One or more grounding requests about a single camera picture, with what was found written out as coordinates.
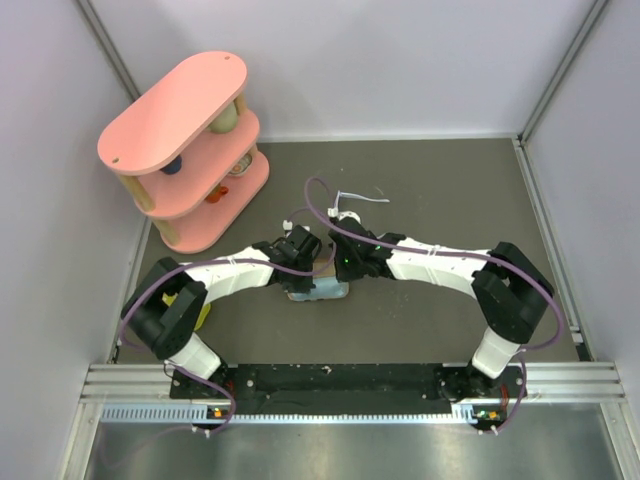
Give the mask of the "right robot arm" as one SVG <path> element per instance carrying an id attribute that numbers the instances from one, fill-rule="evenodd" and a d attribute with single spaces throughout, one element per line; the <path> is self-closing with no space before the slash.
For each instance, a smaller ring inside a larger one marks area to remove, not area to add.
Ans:
<path id="1" fill-rule="evenodd" d="M 518 247 L 501 242 L 490 250 L 463 251 L 397 233 L 378 237 L 353 214 L 340 214 L 331 225 L 339 281 L 419 281 L 478 302 L 487 328 L 466 367 L 440 370 L 444 398 L 483 397 L 502 385 L 504 370 L 530 342 L 554 296 L 551 284 Z"/>

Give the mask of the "plaid glasses case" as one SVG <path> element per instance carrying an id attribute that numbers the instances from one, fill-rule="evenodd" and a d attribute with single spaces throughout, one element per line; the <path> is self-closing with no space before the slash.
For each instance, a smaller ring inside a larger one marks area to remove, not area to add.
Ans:
<path id="1" fill-rule="evenodd" d="M 329 253 L 323 253 L 314 261 L 313 270 L 319 270 L 329 264 L 326 270 L 313 277 L 313 287 L 308 293 L 288 293 L 287 297 L 294 302 L 341 299 L 348 295 L 349 284 L 337 279 L 334 261 Z"/>

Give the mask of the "light blue cleaning cloth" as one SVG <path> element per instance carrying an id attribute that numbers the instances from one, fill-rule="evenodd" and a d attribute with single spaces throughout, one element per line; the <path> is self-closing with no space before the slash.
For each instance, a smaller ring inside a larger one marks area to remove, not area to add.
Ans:
<path id="1" fill-rule="evenodd" d="M 349 284 L 339 282 L 335 277 L 317 278 L 309 293 L 290 293 L 294 302 L 333 300 L 344 298 L 349 293 Z"/>

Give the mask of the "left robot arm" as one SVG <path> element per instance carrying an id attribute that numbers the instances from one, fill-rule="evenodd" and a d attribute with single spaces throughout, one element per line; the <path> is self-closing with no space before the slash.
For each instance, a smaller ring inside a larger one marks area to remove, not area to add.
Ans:
<path id="1" fill-rule="evenodd" d="M 313 288 L 313 267 L 321 240 L 297 225 L 273 242 L 258 242 L 209 262 L 157 261 L 124 304 L 121 318 L 163 361 L 192 374 L 205 396 L 226 387 L 226 362 L 195 332 L 203 308 L 236 292 L 279 284 L 288 293 Z"/>

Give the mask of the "white sunglasses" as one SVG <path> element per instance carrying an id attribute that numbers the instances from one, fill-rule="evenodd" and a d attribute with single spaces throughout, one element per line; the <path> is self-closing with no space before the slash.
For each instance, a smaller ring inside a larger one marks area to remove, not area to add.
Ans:
<path id="1" fill-rule="evenodd" d="M 360 200 L 360 201 L 365 201 L 370 203 L 389 203 L 390 202 L 390 200 L 386 198 L 370 198 L 357 193 L 338 190 L 333 202 L 333 206 L 330 209 L 331 214 L 333 216 L 337 216 L 340 212 L 339 204 L 341 199 Z"/>

